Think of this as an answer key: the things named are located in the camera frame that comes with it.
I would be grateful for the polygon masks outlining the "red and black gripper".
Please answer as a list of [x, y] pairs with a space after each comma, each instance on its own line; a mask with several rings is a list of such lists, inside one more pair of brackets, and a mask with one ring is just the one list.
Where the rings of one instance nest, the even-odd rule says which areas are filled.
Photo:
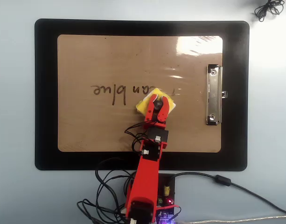
[[168, 130], [166, 130], [166, 120], [169, 113], [168, 98], [162, 96], [161, 102], [162, 106], [160, 107], [160, 100], [158, 100], [157, 94], [153, 94], [150, 97], [144, 120], [144, 128], [147, 137], [152, 141], [167, 143]]

